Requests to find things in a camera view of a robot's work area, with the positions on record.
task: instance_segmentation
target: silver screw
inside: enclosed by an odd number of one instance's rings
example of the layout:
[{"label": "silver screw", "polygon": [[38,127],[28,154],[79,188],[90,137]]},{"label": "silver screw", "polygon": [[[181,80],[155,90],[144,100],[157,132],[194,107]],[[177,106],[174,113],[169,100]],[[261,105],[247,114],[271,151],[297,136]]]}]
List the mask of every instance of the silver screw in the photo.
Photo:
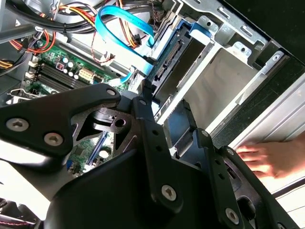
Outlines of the silver screw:
[{"label": "silver screw", "polygon": [[206,131],[201,131],[201,133],[204,135],[204,136],[206,136],[206,137],[208,137],[209,136],[209,134],[206,132]]},{"label": "silver screw", "polygon": [[175,201],[177,199],[175,190],[169,185],[162,186],[162,195],[170,201]]},{"label": "silver screw", "polygon": [[277,223],[279,229],[286,229],[281,223]]},{"label": "silver screw", "polygon": [[272,60],[273,61],[277,61],[278,59],[280,59],[281,55],[280,54],[276,54],[273,56]]},{"label": "silver screw", "polygon": [[57,133],[48,133],[44,137],[44,142],[51,146],[60,146],[63,143],[63,138]]},{"label": "silver screw", "polygon": [[228,151],[229,154],[234,155],[233,150],[231,150],[231,149],[228,148],[227,151]]},{"label": "silver screw", "polygon": [[239,224],[239,218],[238,218],[238,215],[235,213],[235,211],[233,211],[232,209],[230,208],[227,208],[225,210],[225,214],[227,215],[228,219],[234,223],[235,225],[238,225]]},{"label": "silver screw", "polygon": [[147,103],[142,99],[140,99],[140,103],[142,103],[143,105],[147,105]]},{"label": "silver screw", "polygon": [[29,123],[22,118],[12,118],[6,122],[6,127],[12,131],[22,132],[29,128]]},{"label": "silver screw", "polygon": [[111,89],[108,89],[108,90],[107,90],[107,93],[108,93],[108,94],[111,94],[111,95],[115,95],[115,91],[113,91],[113,90],[111,90]]},{"label": "silver screw", "polygon": [[131,73],[134,73],[135,68],[131,66],[129,70],[130,70]]},{"label": "silver screw", "polygon": [[39,47],[42,47],[42,46],[43,46],[43,42],[42,42],[41,40],[36,41],[36,44],[37,44]]}]

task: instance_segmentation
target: human hand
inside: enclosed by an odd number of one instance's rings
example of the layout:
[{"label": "human hand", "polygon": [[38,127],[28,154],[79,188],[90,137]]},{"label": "human hand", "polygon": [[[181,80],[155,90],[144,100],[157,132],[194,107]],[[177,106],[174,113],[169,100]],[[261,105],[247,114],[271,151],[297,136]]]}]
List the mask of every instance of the human hand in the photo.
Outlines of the human hand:
[{"label": "human hand", "polygon": [[283,178],[305,171],[304,142],[270,142],[241,146],[236,151],[258,178]]}]

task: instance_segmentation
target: connector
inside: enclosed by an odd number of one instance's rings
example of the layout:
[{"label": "connector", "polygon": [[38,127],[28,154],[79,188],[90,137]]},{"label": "connector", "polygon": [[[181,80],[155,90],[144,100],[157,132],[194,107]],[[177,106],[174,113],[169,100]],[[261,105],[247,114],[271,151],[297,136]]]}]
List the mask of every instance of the connector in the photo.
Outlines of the connector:
[{"label": "connector", "polygon": [[137,47],[142,45],[142,40],[141,40],[141,37],[139,34],[134,35],[134,41],[135,41]]}]

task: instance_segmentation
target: green motherboard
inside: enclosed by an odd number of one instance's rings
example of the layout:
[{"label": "green motherboard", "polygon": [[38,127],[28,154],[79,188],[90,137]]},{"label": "green motherboard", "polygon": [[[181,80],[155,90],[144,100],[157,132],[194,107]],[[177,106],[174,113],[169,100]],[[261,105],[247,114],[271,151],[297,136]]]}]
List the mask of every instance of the green motherboard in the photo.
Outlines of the green motherboard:
[{"label": "green motherboard", "polygon": [[[70,69],[70,71],[73,71],[75,73],[80,72],[81,69],[87,69],[90,72],[94,73],[94,75],[96,75],[96,79],[101,79],[98,81],[93,81],[93,82],[89,82],[88,80],[85,80],[83,78],[79,78],[79,81],[82,81],[84,83],[87,84],[92,84],[92,83],[107,83],[109,80],[112,80],[113,77],[107,75],[106,73],[104,73],[102,70],[95,68],[94,66],[90,65],[89,63],[78,59],[76,57],[74,57],[71,54],[66,53],[65,51],[63,51],[62,49],[53,46],[48,52],[42,53],[38,56],[39,61],[48,64],[49,66],[52,66],[53,68],[57,68],[57,64],[60,63],[62,61],[63,58],[68,58],[70,62],[73,62],[74,65],[73,67]],[[122,92],[124,90],[127,90],[128,85],[126,83],[123,83],[119,86],[115,86],[115,89],[117,89],[119,92]]]},{"label": "green motherboard", "polygon": [[[42,54],[38,55],[37,57],[39,58],[40,64],[45,63],[48,66],[55,69],[57,72],[60,71],[60,69],[58,69],[58,63],[62,63],[63,58],[67,58],[67,59],[69,59],[70,62],[73,62],[73,67],[70,68],[70,71],[78,73],[78,72],[80,72],[81,69],[85,68],[85,69],[89,70],[90,72],[93,72],[94,75],[96,75],[99,79],[101,79],[103,83],[107,83],[109,80],[113,79],[110,76],[108,76],[107,74],[105,74],[103,71],[84,62],[83,60],[80,60],[80,59],[74,57],[73,55],[70,55],[70,54],[64,52],[63,50],[61,50],[60,48],[58,48],[56,46],[52,47],[52,49],[50,51],[48,51],[46,53],[42,53]],[[89,82],[86,79],[81,78],[81,77],[79,79],[77,79],[77,81],[81,81],[83,83],[86,83],[87,85],[93,84],[93,83],[99,83],[99,82],[95,82],[95,81]],[[128,85],[125,83],[125,84],[121,84],[115,88],[119,92],[121,92],[123,90],[127,90],[127,87],[128,87]],[[29,90],[31,90],[31,91],[35,90],[38,92],[38,94],[40,94],[42,96],[51,94],[53,91],[52,88],[45,86],[40,81],[32,82],[28,87],[28,91]],[[79,143],[77,146],[75,146],[72,149],[69,160],[68,160],[68,162],[70,164],[67,165],[69,173],[74,174],[76,176],[83,174],[84,170],[86,170],[85,167],[87,165],[88,159],[92,156],[92,153],[95,150],[95,148],[97,147],[97,144],[100,139],[101,139],[101,137],[85,140],[85,141]],[[113,141],[113,135],[112,135],[112,140],[110,141],[111,143],[109,143],[107,146],[103,145],[103,147],[108,147],[109,149],[111,149],[110,151],[112,151],[112,149],[113,149],[112,141]],[[95,164],[98,166],[111,158],[112,158],[112,153],[110,152],[109,158],[107,158],[107,159],[98,158],[98,162]]]}]

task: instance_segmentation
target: white surface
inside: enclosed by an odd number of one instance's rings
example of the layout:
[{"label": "white surface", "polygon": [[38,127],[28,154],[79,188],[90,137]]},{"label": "white surface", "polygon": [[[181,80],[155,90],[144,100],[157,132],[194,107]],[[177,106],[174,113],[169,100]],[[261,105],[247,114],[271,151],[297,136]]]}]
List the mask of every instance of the white surface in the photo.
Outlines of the white surface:
[{"label": "white surface", "polygon": [[197,126],[210,127],[256,73],[257,70],[221,49],[184,97],[190,104]]}]

